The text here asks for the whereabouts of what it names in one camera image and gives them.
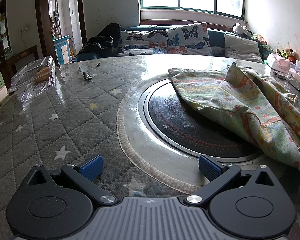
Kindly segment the colourful patterned baby garment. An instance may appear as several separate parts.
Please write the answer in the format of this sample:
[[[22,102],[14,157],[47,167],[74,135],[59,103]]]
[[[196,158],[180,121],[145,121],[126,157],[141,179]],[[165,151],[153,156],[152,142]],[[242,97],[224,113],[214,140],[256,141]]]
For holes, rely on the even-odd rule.
[[[235,63],[220,71],[168,72],[173,87],[192,109],[300,171],[298,97],[274,78]]]

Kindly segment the grey quilted star tablecloth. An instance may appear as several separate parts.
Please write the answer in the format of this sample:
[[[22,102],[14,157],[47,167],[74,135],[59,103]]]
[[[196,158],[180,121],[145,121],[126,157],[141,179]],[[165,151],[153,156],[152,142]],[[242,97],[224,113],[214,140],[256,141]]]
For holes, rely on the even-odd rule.
[[[55,69],[55,86],[28,105],[12,96],[0,108],[0,239],[300,239],[296,167],[262,150],[251,161],[215,159],[239,166],[241,176],[205,205],[186,205],[209,183],[199,158],[163,143],[141,119],[142,93],[170,80],[169,69],[220,71],[232,63],[274,78],[300,107],[300,92],[265,64],[211,56],[66,64]],[[61,176],[62,166],[96,155],[103,170],[93,182],[115,205],[94,205]]]

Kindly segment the round black induction cooktop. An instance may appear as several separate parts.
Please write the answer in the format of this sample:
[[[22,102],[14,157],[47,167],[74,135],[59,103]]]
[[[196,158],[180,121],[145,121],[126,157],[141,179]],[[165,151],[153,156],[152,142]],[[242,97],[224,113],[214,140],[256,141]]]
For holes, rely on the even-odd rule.
[[[163,143],[186,155],[209,155],[224,163],[251,161],[262,151],[193,110],[170,80],[149,86],[138,101],[141,119]]]

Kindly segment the black silver pen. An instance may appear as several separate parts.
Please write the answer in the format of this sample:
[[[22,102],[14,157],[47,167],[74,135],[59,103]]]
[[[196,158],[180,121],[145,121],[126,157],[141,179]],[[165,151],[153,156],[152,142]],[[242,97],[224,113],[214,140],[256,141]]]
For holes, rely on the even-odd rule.
[[[83,75],[85,81],[90,81],[92,79],[92,77],[86,71],[84,71],[81,66],[79,66],[79,71]]]

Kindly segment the pink tissue pack near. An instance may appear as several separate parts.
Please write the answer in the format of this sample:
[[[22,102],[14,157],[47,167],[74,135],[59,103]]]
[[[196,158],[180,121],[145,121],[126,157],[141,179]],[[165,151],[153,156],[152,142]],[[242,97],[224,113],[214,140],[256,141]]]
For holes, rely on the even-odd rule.
[[[300,91],[300,70],[290,68],[287,75],[287,81]]]

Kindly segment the pink tissue pack far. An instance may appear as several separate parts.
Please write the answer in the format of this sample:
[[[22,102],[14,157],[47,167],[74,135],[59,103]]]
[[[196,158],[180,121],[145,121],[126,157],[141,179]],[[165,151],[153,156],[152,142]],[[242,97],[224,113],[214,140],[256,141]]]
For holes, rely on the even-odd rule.
[[[288,74],[290,69],[290,61],[289,59],[285,59],[281,57],[278,54],[271,53],[267,57],[267,65],[277,71],[281,72],[283,74]]]

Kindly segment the grey cushion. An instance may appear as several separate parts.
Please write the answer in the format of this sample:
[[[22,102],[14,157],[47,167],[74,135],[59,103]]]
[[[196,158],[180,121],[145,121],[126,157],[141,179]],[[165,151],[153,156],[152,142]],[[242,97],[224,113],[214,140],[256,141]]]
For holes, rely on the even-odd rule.
[[[224,40],[226,57],[262,63],[256,41],[230,34],[224,34]]]

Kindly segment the blue white small cabinet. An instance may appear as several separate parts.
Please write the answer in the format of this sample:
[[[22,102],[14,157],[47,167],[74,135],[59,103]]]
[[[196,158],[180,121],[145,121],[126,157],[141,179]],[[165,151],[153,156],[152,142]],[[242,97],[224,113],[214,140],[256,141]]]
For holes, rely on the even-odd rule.
[[[71,61],[70,47],[69,47],[69,35],[56,38],[53,40],[57,61],[59,65],[67,64]]]

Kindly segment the blue sofa bed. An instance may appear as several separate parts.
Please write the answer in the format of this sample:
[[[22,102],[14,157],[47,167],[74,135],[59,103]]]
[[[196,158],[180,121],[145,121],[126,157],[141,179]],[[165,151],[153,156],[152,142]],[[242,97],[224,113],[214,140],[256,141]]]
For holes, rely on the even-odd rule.
[[[141,25],[141,26],[123,28],[121,29],[121,31],[157,31],[157,30],[167,30],[169,28],[174,28],[174,27],[177,27],[177,25]],[[213,56],[225,57],[224,34],[226,33],[231,35],[235,35],[235,34],[230,33],[228,31],[211,29],[211,28],[209,28],[207,32],[209,35]],[[98,35],[101,36],[103,34],[110,34],[111,37],[113,38],[113,46],[118,45],[119,34],[115,32],[115,27],[112,26],[112,23],[110,24],[110,27],[105,27]],[[243,38],[256,41],[258,43],[258,49],[262,61],[266,60],[269,54],[274,53],[270,48],[266,47],[266,45],[262,44],[259,40],[249,38],[249,37],[243,37]],[[96,42],[97,42],[97,36],[93,36],[89,38],[87,43],[74,57],[73,61],[78,62],[83,60],[93,60],[93,59],[102,58],[102,56],[98,54],[99,47],[97,46]],[[116,51],[114,51],[112,54],[109,54],[109,57],[112,56],[116,56]]]

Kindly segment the black bag on sofa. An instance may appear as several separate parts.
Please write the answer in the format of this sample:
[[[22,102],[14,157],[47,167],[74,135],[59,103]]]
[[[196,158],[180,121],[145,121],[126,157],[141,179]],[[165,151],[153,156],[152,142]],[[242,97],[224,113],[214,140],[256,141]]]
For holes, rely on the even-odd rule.
[[[87,43],[75,56],[74,61],[95,60],[105,57],[116,57],[119,48],[121,25],[110,23],[97,36],[89,38]]]

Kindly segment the butterfly pillow upright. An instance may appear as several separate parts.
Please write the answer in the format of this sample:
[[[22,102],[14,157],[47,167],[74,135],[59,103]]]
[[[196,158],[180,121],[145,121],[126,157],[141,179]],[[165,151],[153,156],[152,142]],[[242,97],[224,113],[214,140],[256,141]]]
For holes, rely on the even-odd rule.
[[[207,23],[194,23],[167,30],[166,50],[169,54],[212,56]]]

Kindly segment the small plush toys pile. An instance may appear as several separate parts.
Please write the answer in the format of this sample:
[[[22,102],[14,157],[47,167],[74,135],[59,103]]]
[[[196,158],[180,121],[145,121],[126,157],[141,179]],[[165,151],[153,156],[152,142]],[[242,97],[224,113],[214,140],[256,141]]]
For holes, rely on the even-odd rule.
[[[279,54],[281,57],[288,59],[290,62],[296,63],[296,51],[294,51],[292,48],[285,48],[282,50],[277,48],[276,53]]]

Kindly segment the colourful plush toy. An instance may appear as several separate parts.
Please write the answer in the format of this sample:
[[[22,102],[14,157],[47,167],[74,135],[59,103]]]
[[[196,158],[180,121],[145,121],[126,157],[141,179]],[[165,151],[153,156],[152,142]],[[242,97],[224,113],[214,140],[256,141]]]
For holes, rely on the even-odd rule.
[[[267,45],[267,41],[264,39],[264,37],[262,35],[259,34],[253,34],[251,36],[253,39],[258,40],[262,45]]]

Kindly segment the butterfly pillow lying flat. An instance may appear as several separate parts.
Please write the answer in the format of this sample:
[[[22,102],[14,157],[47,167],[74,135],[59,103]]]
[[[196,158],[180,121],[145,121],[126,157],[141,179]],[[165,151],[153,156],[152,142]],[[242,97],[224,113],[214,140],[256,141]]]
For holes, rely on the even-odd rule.
[[[121,31],[118,56],[167,54],[168,34],[165,30]]]

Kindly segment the white plush toy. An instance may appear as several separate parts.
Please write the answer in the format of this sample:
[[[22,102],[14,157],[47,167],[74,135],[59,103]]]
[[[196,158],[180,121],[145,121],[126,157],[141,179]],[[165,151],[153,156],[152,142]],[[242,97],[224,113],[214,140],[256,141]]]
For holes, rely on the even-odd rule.
[[[244,37],[252,37],[253,33],[247,28],[247,26],[242,26],[240,23],[235,23],[232,26],[234,34],[241,35]]]

